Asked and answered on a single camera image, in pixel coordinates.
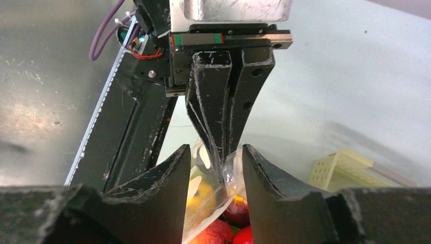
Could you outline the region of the red bell pepper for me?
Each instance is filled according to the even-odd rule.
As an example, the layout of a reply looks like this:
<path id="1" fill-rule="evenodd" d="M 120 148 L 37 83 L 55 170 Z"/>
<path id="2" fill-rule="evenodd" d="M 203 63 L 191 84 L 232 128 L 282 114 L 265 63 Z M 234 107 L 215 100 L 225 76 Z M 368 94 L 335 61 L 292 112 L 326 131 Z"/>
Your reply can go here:
<path id="1" fill-rule="evenodd" d="M 244 227 L 237 231 L 233 238 L 233 244 L 253 244 L 253 234 L 251 226 Z"/>

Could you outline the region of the clear zip top bag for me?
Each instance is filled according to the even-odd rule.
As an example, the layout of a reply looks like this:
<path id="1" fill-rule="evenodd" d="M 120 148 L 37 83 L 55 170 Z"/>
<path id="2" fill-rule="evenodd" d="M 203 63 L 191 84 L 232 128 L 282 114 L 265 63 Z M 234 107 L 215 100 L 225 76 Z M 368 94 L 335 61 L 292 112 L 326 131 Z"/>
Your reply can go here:
<path id="1" fill-rule="evenodd" d="M 200 138 L 193 144 L 191 153 L 182 243 L 191 243 L 227 209 L 235 194 L 245 192 L 240 149 L 228 155 L 220 172 L 212 166 L 209 153 Z"/>

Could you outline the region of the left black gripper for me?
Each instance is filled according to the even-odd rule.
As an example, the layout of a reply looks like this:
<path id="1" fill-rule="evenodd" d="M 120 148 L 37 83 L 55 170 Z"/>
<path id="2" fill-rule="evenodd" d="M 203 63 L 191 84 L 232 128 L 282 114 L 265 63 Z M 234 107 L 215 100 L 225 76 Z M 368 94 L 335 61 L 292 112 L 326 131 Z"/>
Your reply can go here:
<path id="1" fill-rule="evenodd" d="M 187 114 L 211 162 L 221 168 L 226 154 L 237 149 L 255 100 L 275 66 L 272 48 L 288 49 L 293 36 L 275 24 L 193 24 L 186 32 L 170 33 L 168 43 L 171 75 L 165 79 L 166 96 L 185 95 L 188 83 Z M 226 50 L 236 48 L 242 49 L 233 51 L 232 64 Z"/>

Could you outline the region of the orange peach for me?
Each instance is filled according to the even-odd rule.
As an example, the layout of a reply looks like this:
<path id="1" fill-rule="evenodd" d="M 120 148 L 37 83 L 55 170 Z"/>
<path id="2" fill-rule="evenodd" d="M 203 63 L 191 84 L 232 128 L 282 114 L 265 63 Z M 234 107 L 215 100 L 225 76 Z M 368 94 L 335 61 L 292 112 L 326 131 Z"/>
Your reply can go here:
<path id="1" fill-rule="evenodd" d="M 196 237 L 194 237 L 190 244 L 225 244 L 232 243 L 234 238 L 234 231 L 232 227 L 222 221 L 215 220 Z"/>

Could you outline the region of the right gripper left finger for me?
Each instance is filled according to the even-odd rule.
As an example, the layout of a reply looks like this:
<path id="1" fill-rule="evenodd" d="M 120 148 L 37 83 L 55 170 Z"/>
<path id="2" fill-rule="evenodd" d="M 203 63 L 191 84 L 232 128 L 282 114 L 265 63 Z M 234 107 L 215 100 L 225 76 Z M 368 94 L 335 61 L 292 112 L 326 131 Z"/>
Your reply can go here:
<path id="1" fill-rule="evenodd" d="M 181 243 L 190 147 L 105 194 L 85 185 L 1 187 L 1 243 Z"/>

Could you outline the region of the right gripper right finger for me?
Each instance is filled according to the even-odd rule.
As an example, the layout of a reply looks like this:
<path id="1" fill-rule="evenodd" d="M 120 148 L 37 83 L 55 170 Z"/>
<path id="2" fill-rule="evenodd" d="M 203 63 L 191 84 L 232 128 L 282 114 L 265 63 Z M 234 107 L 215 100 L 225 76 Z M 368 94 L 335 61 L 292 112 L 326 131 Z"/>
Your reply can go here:
<path id="1" fill-rule="evenodd" d="M 430 188 L 330 193 L 249 144 L 242 165 L 254 243 L 430 243 Z"/>

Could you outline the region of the dark red apple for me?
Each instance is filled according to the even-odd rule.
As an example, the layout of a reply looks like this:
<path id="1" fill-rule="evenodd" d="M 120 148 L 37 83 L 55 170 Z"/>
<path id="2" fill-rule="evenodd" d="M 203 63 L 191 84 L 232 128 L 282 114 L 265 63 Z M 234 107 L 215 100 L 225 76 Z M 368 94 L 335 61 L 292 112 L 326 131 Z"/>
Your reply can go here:
<path id="1" fill-rule="evenodd" d="M 237 228 L 249 226 L 250 216 L 248 202 L 239 195 L 235 195 L 232 202 L 222 213 L 222 216 L 225 221 Z"/>

